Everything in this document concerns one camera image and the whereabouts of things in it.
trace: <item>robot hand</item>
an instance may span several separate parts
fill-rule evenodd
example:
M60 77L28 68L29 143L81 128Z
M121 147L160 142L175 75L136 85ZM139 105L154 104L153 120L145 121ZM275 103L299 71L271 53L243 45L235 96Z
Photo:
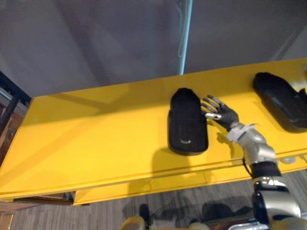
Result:
M216 97L211 95L207 97L208 98L203 98L206 103L201 103L201 106L209 111L204 111L206 118L216 120L216 122L226 128L227 131L229 131L234 124L239 122L238 114L233 109L229 108Z

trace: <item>gray carpet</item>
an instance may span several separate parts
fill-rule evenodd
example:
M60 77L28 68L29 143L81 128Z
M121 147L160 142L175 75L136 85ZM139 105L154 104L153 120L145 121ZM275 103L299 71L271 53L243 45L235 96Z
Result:
M303 212L307 212L306 170L284 174ZM116 230L147 203L155 228L183 228L202 221L243 215L251 210L251 180L204 186L67 207L42 205L15 212L12 230Z

